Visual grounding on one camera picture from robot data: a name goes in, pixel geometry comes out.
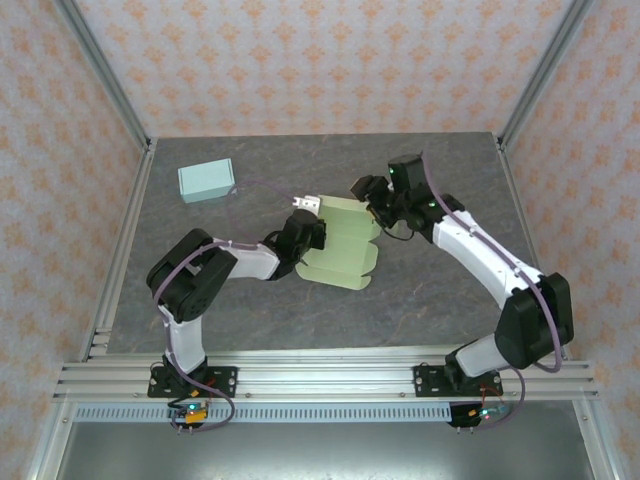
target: floral wallpaper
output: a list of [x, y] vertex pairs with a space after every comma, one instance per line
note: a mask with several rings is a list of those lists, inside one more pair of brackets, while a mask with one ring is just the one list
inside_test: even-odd
[[51, 0], [0, 2], [0, 477], [27, 474], [139, 149]]
[[493, 131], [570, 0], [80, 0], [152, 136]]
[[596, 0], [510, 161], [547, 270], [572, 285], [571, 352], [596, 362], [640, 472], [640, 8]]

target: table surface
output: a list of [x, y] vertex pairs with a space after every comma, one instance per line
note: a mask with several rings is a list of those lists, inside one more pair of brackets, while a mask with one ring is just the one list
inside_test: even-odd
[[[264, 187], [228, 199], [185, 204], [180, 167], [231, 158], [237, 182], [260, 180], [295, 196], [350, 198], [359, 177], [384, 175], [393, 157], [429, 153], [441, 192], [453, 194], [480, 225], [523, 261], [531, 254], [490, 133], [311, 135], [161, 139], [149, 175], [109, 353], [164, 350], [162, 324], [145, 278], [189, 230], [258, 241], [293, 208]], [[406, 227], [400, 234], [406, 234]], [[203, 319], [207, 350], [273, 350], [464, 343], [491, 333], [500, 311], [484, 287], [420, 236], [384, 235], [372, 281], [360, 291], [307, 282], [228, 281]]]

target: light blue box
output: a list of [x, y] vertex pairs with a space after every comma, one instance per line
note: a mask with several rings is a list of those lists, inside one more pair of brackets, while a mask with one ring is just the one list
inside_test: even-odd
[[178, 169], [180, 195], [185, 203], [224, 197], [235, 185], [231, 159]]

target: purple cable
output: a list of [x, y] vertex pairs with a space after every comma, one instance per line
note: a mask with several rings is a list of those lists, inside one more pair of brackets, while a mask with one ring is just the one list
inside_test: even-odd
[[[516, 403], [516, 406], [513, 407], [513, 410], [511, 410], [506, 416], [502, 417], [501, 419], [490, 423], [488, 425], [479, 425], [477, 427], [473, 427], [473, 430], [471, 428], [464, 428], [463, 430], [468, 430], [468, 431], [476, 431], [476, 430], [489, 430], [491, 428], [495, 428], [499, 425], [504, 425], [505, 423], [511, 421], [511, 419], [513, 417], [516, 416], [516, 414], [520, 411], [520, 409], [522, 408], [522, 405], [524, 405], [524, 396], [526, 394], [526, 387], [525, 387], [525, 381], [524, 381], [524, 377], [522, 376], [522, 373], [520, 373], [520, 370], [517, 370], [513, 367], [509, 367], [511, 370], [513, 370], [514, 372], [516, 372], [516, 375], [518, 375], [518, 378], [520, 379], [520, 385], [522, 387], [522, 392], [520, 393], [520, 400], [518, 400], [518, 403]], [[452, 406], [455, 405], [468, 405], [468, 404], [472, 404], [472, 403], [478, 403], [478, 402], [460, 402], [460, 403], [452, 403]]]
[[232, 225], [233, 228], [235, 228], [236, 231], [238, 233], [240, 233], [245, 238], [249, 238], [250, 236], [246, 232], [242, 231], [242, 229], [238, 226], [238, 222], [235, 221], [233, 219], [233, 215], [231, 215], [231, 203], [230, 203], [231, 195], [230, 195], [230, 193], [233, 192], [233, 191], [237, 191], [238, 188], [252, 186], [252, 185], [261, 185], [263, 187], [267, 187], [267, 188], [273, 190], [274, 192], [276, 192], [281, 197], [286, 198], [291, 203], [295, 202], [295, 198], [293, 198], [291, 195], [288, 195], [285, 192], [283, 192], [282, 190], [280, 190], [278, 187], [274, 187], [273, 185], [271, 185], [271, 184], [269, 184], [267, 182], [263, 182], [261, 180], [245, 180], [243, 182], [236, 183], [233, 186], [233, 188], [231, 189], [231, 191], [229, 192], [229, 194], [227, 194], [227, 197], [225, 199], [225, 210], [227, 212], [227, 220], [229, 221], [229, 225]]
[[[433, 193], [434, 198], [436, 199], [436, 201], [438, 202], [438, 204], [440, 205], [440, 207], [446, 212], [447, 215], [449, 215], [458, 225], [460, 225], [462, 228], [464, 228], [467, 232], [471, 232], [471, 226], [468, 225], [464, 220], [462, 220], [460, 217], [458, 217], [455, 213], [453, 213], [451, 211], [451, 209], [447, 206], [447, 204], [444, 202], [444, 200], [442, 199], [442, 197], [440, 196], [440, 194], [438, 193], [438, 191], [435, 188], [434, 185], [434, 181], [433, 181], [433, 177], [431, 175], [431, 172], [429, 171], [429, 165], [427, 163], [427, 159], [424, 155], [424, 152], [422, 152], [420, 154], [420, 157], [422, 158], [422, 166], [424, 167], [424, 174], [426, 176], [427, 179], [427, 185], [429, 186], [429, 189], [431, 190], [431, 193]], [[531, 291], [533, 292], [533, 295], [536, 297], [536, 300], [538, 301], [538, 304], [540, 305], [540, 308], [542, 308], [542, 313], [544, 314], [544, 318], [547, 320], [547, 324], [549, 325], [549, 330], [551, 332], [551, 339], [553, 341], [553, 351], [555, 354], [555, 365], [553, 367], [547, 367], [545, 365], [542, 365], [538, 362], [535, 362], [535, 366], [540, 368], [541, 370], [544, 370], [545, 372], [549, 372], [549, 373], [556, 373], [558, 371], [560, 371], [560, 368], [562, 367], [562, 353], [560, 351], [560, 337], [558, 336], [558, 329], [556, 328], [556, 324], [553, 321], [553, 315], [551, 314], [551, 310], [549, 309], [549, 305], [547, 305], [546, 300], [544, 299], [544, 297], [542, 296], [542, 294], [540, 293], [540, 290], [538, 290], [538, 287], [536, 286], [536, 284], [533, 282], [533, 280], [531, 280], [531, 278], [529, 278], [529, 276], [527, 274], [525, 274], [523, 271], [518, 269], [518, 266], [507, 256], [505, 255], [502, 250], [500, 250], [491, 240], [489, 240], [487, 237], [485, 237], [482, 233], [480, 232], [473, 232], [473, 235], [475, 237], [478, 237], [478, 239], [484, 243], [487, 247], [489, 247], [489, 249], [491, 249], [491, 251], [493, 251], [498, 257], [500, 257], [500, 259], [502, 261], [504, 261], [511, 270], [513, 270], [514, 274], [516, 276], [519, 276], [520, 278], [522, 278], [524, 280], [524, 282], [527, 284], [527, 286], [529, 286], [529, 288], [531, 288]]]
[[[224, 425], [229, 423], [231, 421], [231, 419], [233, 418], [233, 416], [235, 415], [236, 406], [234, 405], [234, 403], [231, 400], [231, 398], [229, 398], [229, 396], [226, 395], [224, 392], [218, 390], [217, 388], [212, 388], [212, 387], [209, 387], [208, 385], [205, 385], [203, 383], [197, 382], [196, 380], [193, 380], [192, 378], [189, 377], [189, 375], [187, 375], [187, 373], [184, 370], [182, 370], [182, 368], [180, 367], [180, 364], [178, 363], [178, 361], [176, 359], [176, 355], [173, 352], [173, 344], [171, 342], [171, 326], [169, 324], [169, 319], [165, 316], [164, 312], [162, 310], [160, 310], [160, 298], [162, 297], [162, 294], [166, 290], [167, 286], [173, 281], [173, 279], [178, 275], [178, 273], [180, 273], [180, 271], [184, 267], [186, 267], [187, 264], [189, 264], [191, 262], [191, 260], [193, 260], [194, 258], [202, 255], [204, 252], [206, 252], [208, 250], [211, 250], [212, 248], [215, 248], [215, 247], [218, 247], [218, 246], [221, 246], [221, 245], [229, 245], [230, 243], [231, 242], [214, 241], [213, 243], [210, 243], [208, 245], [200, 247], [196, 251], [192, 252], [184, 260], [182, 260], [182, 262], [180, 262], [176, 266], [176, 268], [174, 268], [171, 271], [171, 273], [169, 275], [167, 275], [167, 278], [165, 278], [164, 281], [160, 284], [160, 286], [158, 287], [158, 290], [156, 291], [156, 294], [153, 296], [153, 301], [155, 303], [155, 306], [158, 308], [158, 311], [160, 312], [160, 314], [163, 317], [162, 324], [164, 325], [164, 332], [165, 332], [166, 341], [167, 341], [167, 351], [169, 352], [169, 359], [171, 360], [171, 364], [175, 367], [175, 369], [178, 372], [178, 374], [184, 380], [186, 380], [190, 384], [194, 385], [198, 389], [204, 390], [204, 391], [209, 392], [209, 393], [213, 393], [214, 395], [217, 395], [217, 396], [223, 398], [224, 400], [227, 401], [227, 403], [231, 407], [231, 412], [229, 413], [227, 418], [225, 418], [221, 422], [212, 423], [210, 425], [202, 426], [202, 427], [200, 427], [200, 428], [198, 428], [196, 430], [192, 430], [193, 432], [205, 432], [205, 431], [208, 431], [208, 430], [213, 430], [214, 428], [223, 427]], [[257, 248], [255, 245], [252, 245], [252, 246], [251, 245], [244, 245], [244, 244], [233, 244], [233, 245], [234, 245], [234, 247], [240, 248], [240, 249], [243, 249], [243, 250], [255, 250]], [[173, 426], [173, 428], [175, 428], [176, 430], [180, 431], [180, 428], [178, 427], [178, 425], [176, 424], [176, 421], [175, 421], [175, 418], [176, 418], [178, 412], [176, 412], [173, 415], [173, 417], [171, 419], [171, 426]]]

